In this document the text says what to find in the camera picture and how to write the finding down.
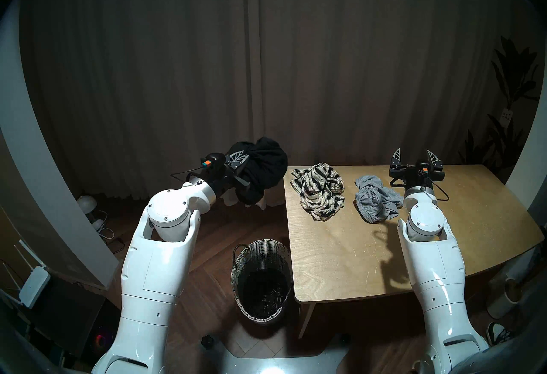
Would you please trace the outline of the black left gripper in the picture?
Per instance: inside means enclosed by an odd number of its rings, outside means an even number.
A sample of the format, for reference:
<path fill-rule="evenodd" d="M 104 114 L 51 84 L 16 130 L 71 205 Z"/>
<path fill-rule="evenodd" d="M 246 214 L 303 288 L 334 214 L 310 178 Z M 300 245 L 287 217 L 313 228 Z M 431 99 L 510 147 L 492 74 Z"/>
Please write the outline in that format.
<path fill-rule="evenodd" d="M 233 169 L 243 169 L 249 154 L 234 152 L 227 156 L 217 152 L 201 158 L 201 180 L 220 198 L 231 188 L 249 188 L 250 182 L 237 176 Z"/>

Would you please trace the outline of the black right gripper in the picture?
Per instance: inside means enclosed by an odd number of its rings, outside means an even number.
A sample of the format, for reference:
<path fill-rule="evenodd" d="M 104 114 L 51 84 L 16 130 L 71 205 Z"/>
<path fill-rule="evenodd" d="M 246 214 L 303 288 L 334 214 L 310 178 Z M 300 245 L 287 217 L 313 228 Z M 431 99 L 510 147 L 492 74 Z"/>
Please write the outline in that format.
<path fill-rule="evenodd" d="M 400 157 L 400 148 L 397 148 L 392 155 L 389 171 L 391 187 L 403 187 L 406 191 L 413 188 L 433 188 L 433 183 L 443 181 L 445 172 L 442 161 L 429 149 L 426 149 L 429 159 L 429 166 L 403 166 Z"/>

